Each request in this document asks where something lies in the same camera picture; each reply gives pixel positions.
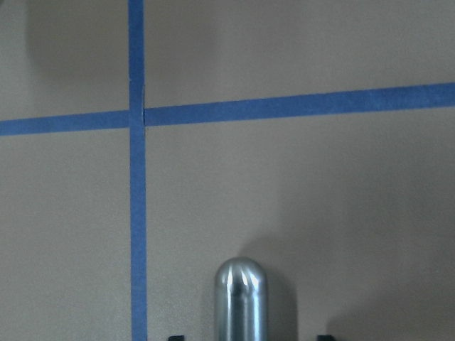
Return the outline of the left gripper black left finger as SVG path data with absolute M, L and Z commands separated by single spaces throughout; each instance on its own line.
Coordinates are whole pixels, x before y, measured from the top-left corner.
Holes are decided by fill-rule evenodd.
M 168 337 L 168 341 L 184 341 L 184 335 L 172 335 Z

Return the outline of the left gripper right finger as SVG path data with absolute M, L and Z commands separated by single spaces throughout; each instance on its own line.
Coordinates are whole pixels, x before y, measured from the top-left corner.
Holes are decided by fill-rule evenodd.
M 317 335 L 316 341 L 333 341 L 332 335 Z

